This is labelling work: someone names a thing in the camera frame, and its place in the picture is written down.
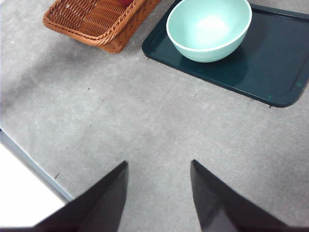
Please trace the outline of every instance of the wicker basket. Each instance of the wicker basket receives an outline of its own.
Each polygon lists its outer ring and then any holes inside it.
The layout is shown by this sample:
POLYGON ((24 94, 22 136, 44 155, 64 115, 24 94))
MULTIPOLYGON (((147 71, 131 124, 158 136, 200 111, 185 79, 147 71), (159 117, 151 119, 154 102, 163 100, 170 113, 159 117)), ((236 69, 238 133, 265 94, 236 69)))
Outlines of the wicker basket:
POLYGON ((44 14, 46 27, 111 53, 124 49, 160 0, 56 0, 44 14))

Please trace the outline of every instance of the bowl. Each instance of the bowl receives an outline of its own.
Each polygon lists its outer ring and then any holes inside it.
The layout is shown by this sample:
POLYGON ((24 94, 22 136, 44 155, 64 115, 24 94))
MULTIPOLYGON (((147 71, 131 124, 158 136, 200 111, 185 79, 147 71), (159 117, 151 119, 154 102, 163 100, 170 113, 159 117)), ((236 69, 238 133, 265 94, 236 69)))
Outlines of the bowl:
POLYGON ((182 55, 207 63, 234 52, 251 19, 247 0, 182 0, 169 14, 166 28, 182 55))

